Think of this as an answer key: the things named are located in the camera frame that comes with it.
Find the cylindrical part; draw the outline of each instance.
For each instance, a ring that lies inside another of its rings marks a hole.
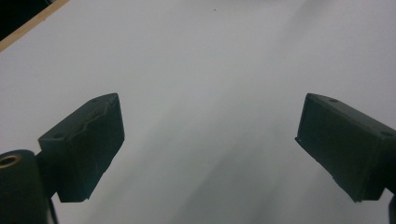
[[[51,223],[35,154],[15,150],[0,155],[0,223]]]

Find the white surface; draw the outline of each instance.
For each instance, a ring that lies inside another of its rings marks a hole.
[[[126,140],[76,223],[388,223],[293,140],[308,92],[396,128],[393,0],[71,0],[0,53],[0,152],[118,92]]]

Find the screw hole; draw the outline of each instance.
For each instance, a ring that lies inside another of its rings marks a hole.
[[[382,135],[385,135],[386,137],[393,137],[393,133],[388,133],[388,132],[381,132]]]
[[[11,166],[11,165],[17,163],[18,160],[19,160],[18,156],[15,156],[15,155],[6,156],[6,157],[0,159],[0,169]]]
[[[62,133],[56,133],[52,137],[54,138],[62,138],[64,135]]]

